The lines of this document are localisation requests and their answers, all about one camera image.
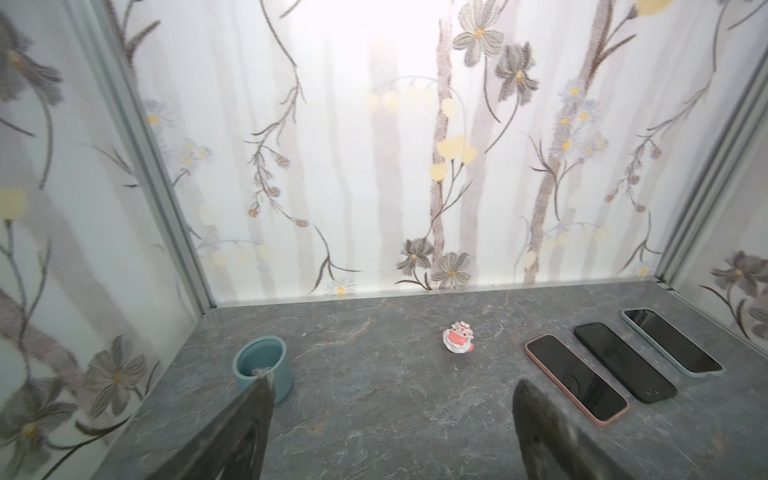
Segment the light blue phone case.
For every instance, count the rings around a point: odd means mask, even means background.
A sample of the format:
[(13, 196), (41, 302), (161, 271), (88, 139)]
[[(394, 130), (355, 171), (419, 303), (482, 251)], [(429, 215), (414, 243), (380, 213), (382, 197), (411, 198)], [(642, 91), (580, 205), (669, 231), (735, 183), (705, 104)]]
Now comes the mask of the light blue phone case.
[(724, 367), (663, 316), (648, 308), (623, 309), (623, 320), (666, 360), (688, 377), (725, 372)]

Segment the black phone case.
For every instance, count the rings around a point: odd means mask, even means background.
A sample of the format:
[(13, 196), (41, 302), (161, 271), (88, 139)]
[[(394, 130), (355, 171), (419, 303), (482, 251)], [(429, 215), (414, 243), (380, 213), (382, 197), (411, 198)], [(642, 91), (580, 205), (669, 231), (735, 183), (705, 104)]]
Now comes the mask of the black phone case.
[(642, 403), (653, 404), (677, 395), (676, 387), (607, 325), (579, 325), (574, 335)]

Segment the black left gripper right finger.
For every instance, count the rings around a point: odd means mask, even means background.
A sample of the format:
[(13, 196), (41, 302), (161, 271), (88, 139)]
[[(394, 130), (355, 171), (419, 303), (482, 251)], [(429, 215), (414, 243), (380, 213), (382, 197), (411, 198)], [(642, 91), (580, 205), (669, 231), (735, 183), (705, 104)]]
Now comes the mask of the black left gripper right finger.
[(512, 412), (529, 479), (630, 479), (630, 473), (532, 382), (517, 383)]

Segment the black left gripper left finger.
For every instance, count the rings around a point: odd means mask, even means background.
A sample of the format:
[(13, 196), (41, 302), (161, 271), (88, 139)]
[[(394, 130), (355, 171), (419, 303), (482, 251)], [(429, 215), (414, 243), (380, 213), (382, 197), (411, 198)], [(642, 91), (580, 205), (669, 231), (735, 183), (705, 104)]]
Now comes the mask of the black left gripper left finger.
[(275, 400), (274, 375), (264, 371), (151, 479), (258, 479)]

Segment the pink phone case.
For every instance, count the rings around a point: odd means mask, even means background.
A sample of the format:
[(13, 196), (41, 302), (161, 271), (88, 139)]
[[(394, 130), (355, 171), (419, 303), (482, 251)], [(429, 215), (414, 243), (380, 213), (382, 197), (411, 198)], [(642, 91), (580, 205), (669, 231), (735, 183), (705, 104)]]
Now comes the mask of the pink phone case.
[(528, 341), (525, 352), (595, 425), (606, 426), (628, 410), (627, 400), (554, 335)]

